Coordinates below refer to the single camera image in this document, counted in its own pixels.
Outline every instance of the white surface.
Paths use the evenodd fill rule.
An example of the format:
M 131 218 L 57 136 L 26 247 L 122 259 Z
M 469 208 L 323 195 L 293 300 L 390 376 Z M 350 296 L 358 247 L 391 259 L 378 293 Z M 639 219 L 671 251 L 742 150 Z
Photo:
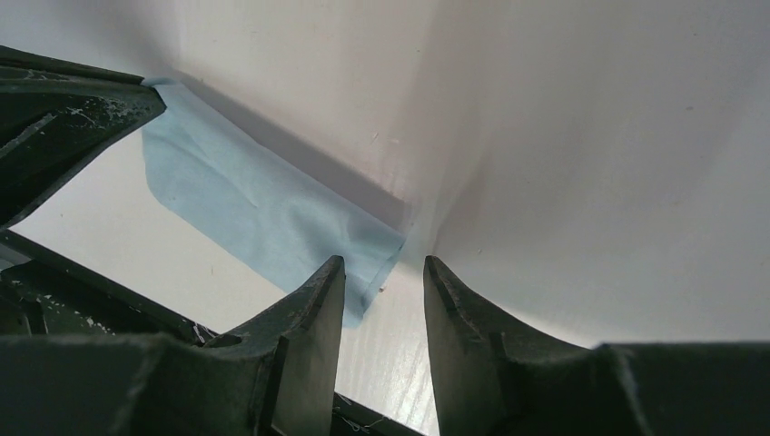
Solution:
M 436 432 L 419 272 L 434 248 L 493 301 L 574 342 L 770 338 L 766 0 L 0 5 L 0 44 L 179 75 L 322 182 L 367 180 L 408 205 L 410 257 L 343 334 L 338 390 L 410 426 Z M 314 167 L 314 151 L 343 166 Z M 346 195 L 370 210 L 384 198 Z M 63 240 L 44 230 L 55 218 L 30 234 Z M 131 219 L 77 225 L 97 245 Z M 218 255 L 179 225 L 176 246 Z M 143 280 L 139 252 L 97 253 Z M 267 303 L 238 291 L 254 275 L 233 272 L 220 289 L 237 297 L 197 309 L 173 296 L 186 279 L 160 293 L 235 324 L 240 299 L 252 304 L 242 316 Z
M 285 295 L 155 200 L 139 131 L 13 230 L 217 332 Z

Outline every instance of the white wall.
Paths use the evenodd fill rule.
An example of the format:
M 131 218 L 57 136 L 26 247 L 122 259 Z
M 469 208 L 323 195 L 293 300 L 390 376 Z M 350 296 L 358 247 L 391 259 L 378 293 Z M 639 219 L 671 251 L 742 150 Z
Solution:
M 0 7 L 0 44 L 180 77 L 302 170 L 415 224 L 374 321 L 343 337 L 338 381 L 415 428 L 436 430 L 424 253 L 585 345 L 770 339 L 766 0 Z

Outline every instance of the blue paper towel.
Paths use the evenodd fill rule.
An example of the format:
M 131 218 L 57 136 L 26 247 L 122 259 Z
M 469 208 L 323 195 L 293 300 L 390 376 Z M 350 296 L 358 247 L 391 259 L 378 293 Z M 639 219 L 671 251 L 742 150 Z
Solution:
M 155 198 L 286 292 L 329 256 L 343 256 L 343 323 L 357 325 L 403 235 L 257 144 L 182 84 L 154 88 L 168 106 L 142 129 Z

